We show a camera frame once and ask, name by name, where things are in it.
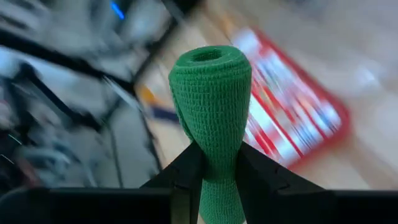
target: red box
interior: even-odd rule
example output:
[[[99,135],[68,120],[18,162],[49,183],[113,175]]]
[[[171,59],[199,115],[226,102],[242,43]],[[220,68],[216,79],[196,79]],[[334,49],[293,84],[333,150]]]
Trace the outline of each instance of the red box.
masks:
[[[292,167],[344,137],[349,113],[264,34],[244,29],[232,42],[252,65],[252,90],[244,140]]]

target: blue light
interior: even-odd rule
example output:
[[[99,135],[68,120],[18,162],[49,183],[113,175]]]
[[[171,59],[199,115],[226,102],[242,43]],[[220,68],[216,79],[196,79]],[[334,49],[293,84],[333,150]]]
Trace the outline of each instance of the blue light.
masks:
[[[113,11],[119,16],[120,19],[124,19],[123,12],[120,10],[119,6],[115,2],[111,3],[111,7]]]

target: blurred background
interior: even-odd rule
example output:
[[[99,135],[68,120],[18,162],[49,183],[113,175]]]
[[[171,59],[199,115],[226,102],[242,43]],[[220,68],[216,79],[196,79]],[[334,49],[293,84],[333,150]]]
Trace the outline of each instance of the blurred background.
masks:
[[[328,189],[396,189],[397,7],[393,0],[0,0],[1,30],[130,82],[140,104],[122,100],[115,106],[121,95],[111,85],[9,46],[0,46],[0,74],[12,77],[26,62],[69,107],[94,117],[117,108],[102,132],[64,130],[57,118],[44,119],[54,121],[40,127],[51,123],[63,130],[63,140],[51,142],[62,142],[78,162],[59,171],[56,162],[40,161],[52,170],[30,168],[42,182],[87,186],[94,179],[100,187],[135,188],[190,144],[175,120],[167,78],[179,55],[230,45],[242,29],[259,29],[351,114],[344,139],[293,171]],[[36,101],[36,119],[52,116]],[[1,106],[3,129],[12,129],[11,106]],[[55,133],[51,128],[45,139]]]

